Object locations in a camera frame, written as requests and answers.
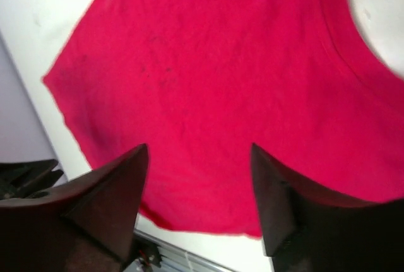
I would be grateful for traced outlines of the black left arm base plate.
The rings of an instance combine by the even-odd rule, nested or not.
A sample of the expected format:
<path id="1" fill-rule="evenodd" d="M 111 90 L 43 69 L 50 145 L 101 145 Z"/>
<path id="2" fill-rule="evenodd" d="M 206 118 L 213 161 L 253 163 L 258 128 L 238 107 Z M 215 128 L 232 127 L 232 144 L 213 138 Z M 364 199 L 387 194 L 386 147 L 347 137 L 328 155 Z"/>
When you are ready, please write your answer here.
<path id="1" fill-rule="evenodd" d="M 156 243 L 134 235 L 127 268 L 135 268 L 135 271 L 155 271 L 160 268 L 162 257 Z"/>

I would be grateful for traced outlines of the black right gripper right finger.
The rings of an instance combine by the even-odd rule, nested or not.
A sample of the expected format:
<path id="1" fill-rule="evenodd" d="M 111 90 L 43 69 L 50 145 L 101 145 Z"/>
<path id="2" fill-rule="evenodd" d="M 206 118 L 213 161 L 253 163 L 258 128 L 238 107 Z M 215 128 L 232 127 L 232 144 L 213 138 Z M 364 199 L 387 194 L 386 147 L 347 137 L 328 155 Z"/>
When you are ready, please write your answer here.
<path id="1" fill-rule="evenodd" d="M 402 271 L 403 201 L 364 201 L 288 168 L 258 145 L 251 175 L 275 271 Z"/>

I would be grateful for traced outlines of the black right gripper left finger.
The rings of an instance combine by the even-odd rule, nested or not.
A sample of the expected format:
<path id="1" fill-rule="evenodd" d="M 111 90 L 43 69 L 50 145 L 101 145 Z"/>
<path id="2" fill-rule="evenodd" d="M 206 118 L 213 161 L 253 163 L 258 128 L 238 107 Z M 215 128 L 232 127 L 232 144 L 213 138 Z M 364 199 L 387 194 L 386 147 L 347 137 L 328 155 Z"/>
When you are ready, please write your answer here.
<path id="1" fill-rule="evenodd" d="M 141 144 L 27 198 L 1 201 L 2 271 L 122 271 L 148 169 Z"/>

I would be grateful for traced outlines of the red t shirt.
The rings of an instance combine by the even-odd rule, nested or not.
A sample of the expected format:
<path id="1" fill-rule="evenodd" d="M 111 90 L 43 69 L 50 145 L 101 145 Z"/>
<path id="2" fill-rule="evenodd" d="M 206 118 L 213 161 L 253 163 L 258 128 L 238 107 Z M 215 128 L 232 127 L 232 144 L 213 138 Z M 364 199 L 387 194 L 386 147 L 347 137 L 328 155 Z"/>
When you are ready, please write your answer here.
<path id="1" fill-rule="evenodd" d="M 253 143 L 338 192 L 403 197 L 403 82 L 347 0 L 94 0 L 44 77 L 97 168 L 150 150 L 141 213 L 261 234 Z"/>

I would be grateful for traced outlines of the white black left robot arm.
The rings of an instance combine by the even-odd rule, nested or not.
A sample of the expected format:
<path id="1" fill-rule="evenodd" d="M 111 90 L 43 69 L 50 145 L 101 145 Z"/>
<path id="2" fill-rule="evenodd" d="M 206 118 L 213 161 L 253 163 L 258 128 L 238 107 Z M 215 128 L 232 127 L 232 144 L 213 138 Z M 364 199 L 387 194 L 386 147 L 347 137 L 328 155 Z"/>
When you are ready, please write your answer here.
<path id="1" fill-rule="evenodd" d="M 1 163 L 1 200 L 27 198 L 52 187 L 63 175 L 55 159 Z"/>

